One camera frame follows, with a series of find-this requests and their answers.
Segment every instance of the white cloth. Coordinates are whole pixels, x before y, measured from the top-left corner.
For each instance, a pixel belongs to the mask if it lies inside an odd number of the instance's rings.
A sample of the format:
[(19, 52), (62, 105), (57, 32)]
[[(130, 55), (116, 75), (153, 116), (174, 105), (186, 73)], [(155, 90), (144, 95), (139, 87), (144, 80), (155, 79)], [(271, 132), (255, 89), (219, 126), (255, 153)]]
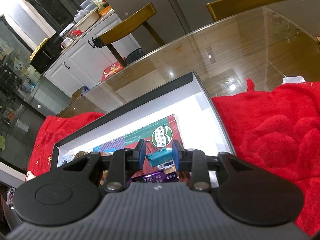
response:
[(284, 77), (283, 78), (283, 84), (286, 83), (294, 83), (294, 84), (299, 84), (299, 83), (305, 83), (306, 81), (302, 76), (296, 76), (296, 77)]

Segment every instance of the white cabinet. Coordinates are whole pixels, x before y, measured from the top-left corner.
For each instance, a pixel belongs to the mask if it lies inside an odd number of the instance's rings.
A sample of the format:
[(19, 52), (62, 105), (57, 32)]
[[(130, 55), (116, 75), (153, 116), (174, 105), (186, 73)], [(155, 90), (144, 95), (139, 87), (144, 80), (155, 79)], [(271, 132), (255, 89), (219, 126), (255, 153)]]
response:
[(79, 76), (77, 77), (77, 74), (74, 74), (75, 71), (71, 68), (69, 62), (61, 59), (44, 76), (68, 97), (71, 97), (74, 92), (84, 86), (83, 82), (79, 80)]
[[(102, 49), (94, 48), (92, 38), (100, 36), (120, 22), (115, 13), (103, 19), (81, 36), (44, 76), (69, 97), (84, 85), (91, 89), (99, 84), (103, 71), (117, 60), (106, 46)], [(131, 34), (114, 42), (113, 46), (122, 57), (127, 57), (140, 48)]]
[(83, 82), (91, 89), (101, 82), (103, 71), (112, 63), (99, 48), (93, 48), (89, 42), (87, 35), (82, 37), (63, 58), (82, 70)]

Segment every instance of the cardboard box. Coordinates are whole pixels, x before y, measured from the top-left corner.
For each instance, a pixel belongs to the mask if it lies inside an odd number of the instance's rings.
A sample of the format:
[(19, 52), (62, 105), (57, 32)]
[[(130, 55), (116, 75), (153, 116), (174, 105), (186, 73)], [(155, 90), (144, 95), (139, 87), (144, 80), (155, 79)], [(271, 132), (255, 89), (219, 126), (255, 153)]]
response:
[(80, 87), (76, 92), (74, 92), (71, 96), (70, 103), (73, 103), (76, 101), (79, 97), (83, 96), (86, 92), (88, 92), (90, 89), (87, 86)]

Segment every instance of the table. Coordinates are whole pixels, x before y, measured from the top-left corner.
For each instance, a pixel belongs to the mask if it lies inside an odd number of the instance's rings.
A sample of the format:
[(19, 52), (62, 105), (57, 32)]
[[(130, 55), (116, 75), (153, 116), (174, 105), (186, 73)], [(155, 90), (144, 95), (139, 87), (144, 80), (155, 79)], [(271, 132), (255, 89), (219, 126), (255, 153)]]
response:
[(320, 80), (320, 0), (288, 0), (212, 23), (149, 53), (69, 105), (60, 117), (108, 113), (190, 71), (211, 97), (271, 91), (285, 76)]

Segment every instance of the wooden chair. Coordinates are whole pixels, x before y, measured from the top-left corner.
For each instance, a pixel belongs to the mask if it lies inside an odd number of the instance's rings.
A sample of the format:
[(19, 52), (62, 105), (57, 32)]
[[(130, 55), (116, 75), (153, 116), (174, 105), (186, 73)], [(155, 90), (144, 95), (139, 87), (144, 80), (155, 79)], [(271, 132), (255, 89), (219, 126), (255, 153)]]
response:
[(152, 3), (148, 3), (145, 7), (131, 15), (129, 18), (125, 19), (123, 22), (120, 22), (118, 25), (113, 27), (111, 30), (101, 34), (98, 38), (92, 40), (93, 44), (102, 48), (107, 46), (111, 51), (113, 56), (118, 60), (118, 62), (125, 67), (127, 64), (113, 47), (112, 43), (122, 39), (123, 37), (129, 35), (139, 26), (143, 25), (149, 33), (155, 38), (156, 42), (163, 46), (165, 43), (156, 33), (156, 31), (150, 26), (147, 20), (157, 13), (156, 9), (153, 7)]
[(216, 22), (229, 16), (284, 0), (218, 0), (207, 3), (212, 19)]

